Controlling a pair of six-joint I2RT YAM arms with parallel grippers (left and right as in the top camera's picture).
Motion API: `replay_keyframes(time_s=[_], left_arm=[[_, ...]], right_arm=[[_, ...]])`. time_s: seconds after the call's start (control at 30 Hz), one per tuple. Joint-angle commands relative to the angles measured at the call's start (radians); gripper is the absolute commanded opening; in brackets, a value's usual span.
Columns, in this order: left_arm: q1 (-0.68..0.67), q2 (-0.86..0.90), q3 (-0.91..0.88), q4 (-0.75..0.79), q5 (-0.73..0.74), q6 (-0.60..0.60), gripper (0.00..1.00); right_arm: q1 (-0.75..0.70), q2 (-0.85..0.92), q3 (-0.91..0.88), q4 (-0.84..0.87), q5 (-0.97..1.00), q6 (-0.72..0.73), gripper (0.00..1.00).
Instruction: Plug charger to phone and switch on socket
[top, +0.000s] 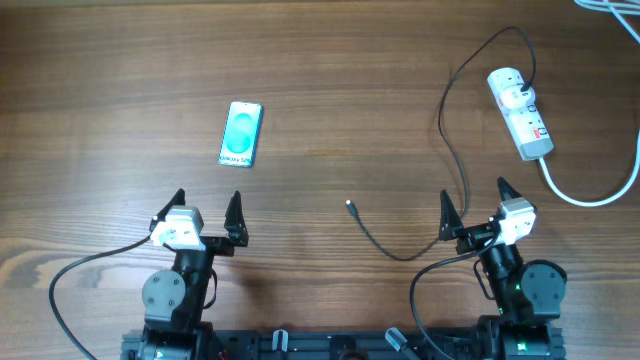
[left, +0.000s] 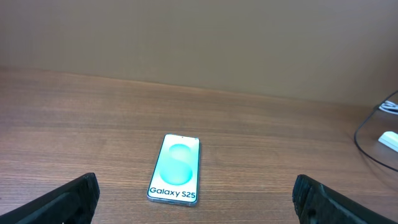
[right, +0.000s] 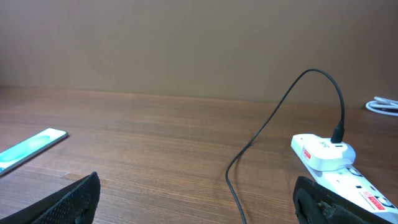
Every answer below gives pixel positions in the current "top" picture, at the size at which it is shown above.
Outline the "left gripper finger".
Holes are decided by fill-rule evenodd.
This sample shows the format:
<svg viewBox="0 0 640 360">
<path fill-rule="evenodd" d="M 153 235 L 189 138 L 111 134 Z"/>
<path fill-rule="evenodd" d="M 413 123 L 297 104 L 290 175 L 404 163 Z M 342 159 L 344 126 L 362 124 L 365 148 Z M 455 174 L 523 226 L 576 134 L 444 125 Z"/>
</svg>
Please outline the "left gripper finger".
<svg viewBox="0 0 640 360">
<path fill-rule="evenodd" d="M 185 190 L 179 188 L 169 202 L 152 217 L 149 230 L 153 231 L 160 222 L 164 222 L 167 214 L 173 206 L 184 206 L 186 204 Z"/>
<path fill-rule="evenodd" d="M 231 242 L 236 246 L 247 246 L 249 234 L 242 210 L 241 193 L 236 191 L 232 196 L 225 214 L 224 228 Z"/>
</svg>

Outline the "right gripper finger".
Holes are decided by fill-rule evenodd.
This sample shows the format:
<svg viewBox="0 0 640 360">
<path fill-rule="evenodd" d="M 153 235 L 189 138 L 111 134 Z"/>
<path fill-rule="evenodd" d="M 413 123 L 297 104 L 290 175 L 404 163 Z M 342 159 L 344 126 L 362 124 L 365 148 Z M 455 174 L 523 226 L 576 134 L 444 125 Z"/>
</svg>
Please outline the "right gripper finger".
<svg viewBox="0 0 640 360">
<path fill-rule="evenodd" d="M 537 207 L 516 191 L 503 177 L 497 179 L 500 212 L 536 212 Z"/>
<path fill-rule="evenodd" d="M 461 236 L 464 225 L 446 190 L 440 192 L 441 217 L 438 239 L 449 241 Z"/>
</svg>

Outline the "blue Galaxy S25 smartphone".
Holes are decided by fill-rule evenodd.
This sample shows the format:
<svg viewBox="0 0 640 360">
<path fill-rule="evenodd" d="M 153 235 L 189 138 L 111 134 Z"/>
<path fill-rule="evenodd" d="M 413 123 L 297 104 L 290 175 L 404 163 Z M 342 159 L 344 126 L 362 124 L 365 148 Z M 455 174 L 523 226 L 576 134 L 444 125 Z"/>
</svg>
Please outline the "blue Galaxy S25 smartphone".
<svg viewBox="0 0 640 360">
<path fill-rule="evenodd" d="M 218 163 L 249 168 L 255 160 L 263 116 L 259 103 L 233 101 L 228 109 Z"/>
</svg>

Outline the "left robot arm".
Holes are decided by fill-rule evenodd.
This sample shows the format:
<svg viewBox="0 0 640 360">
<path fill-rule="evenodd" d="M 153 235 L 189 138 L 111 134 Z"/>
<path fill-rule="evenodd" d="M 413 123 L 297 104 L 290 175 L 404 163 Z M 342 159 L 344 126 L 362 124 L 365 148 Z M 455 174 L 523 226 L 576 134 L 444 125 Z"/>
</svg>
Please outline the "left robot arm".
<svg viewBox="0 0 640 360">
<path fill-rule="evenodd" d="M 203 227 L 199 209 L 186 204 L 182 188 L 152 218 L 153 244 L 172 250 L 175 258 L 169 270 L 146 280 L 143 332 L 138 338 L 123 340 L 123 359 L 210 359 L 220 347 L 202 313 L 214 303 L 206 299 L 209 282 L 217 280 L 214 258 L 232 257 L 237 247 L 249 242 L 241 194 L 235 192 L 228 204 L 225 236 L 206 236 Z"/>
</svg>

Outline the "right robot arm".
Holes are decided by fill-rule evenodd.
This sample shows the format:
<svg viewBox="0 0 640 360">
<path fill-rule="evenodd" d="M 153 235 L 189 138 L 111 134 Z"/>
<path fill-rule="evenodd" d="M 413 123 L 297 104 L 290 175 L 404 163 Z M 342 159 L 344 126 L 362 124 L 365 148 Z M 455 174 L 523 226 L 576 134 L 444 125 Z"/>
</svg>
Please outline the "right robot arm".
<svg viewBox="0 0 640 360">
<path fill-rule="evenodd" d="M 458 359 L 564 359 L 562 330 L 551 322 L 561 315 L 566 271 L 548 260 L 523 261 L 516 242 L 531 233 L 537 208 L 504 178 L 497 185 L 496 214 L 470 227 L 463 225 L 448 193 L 440 194 L 439 238 L 455 240 L 459 255 L 478 258 L 489 282 L 484 295 L 500 312 L 480 317 L 468 340 L 447 345 Z"/>
</svg>

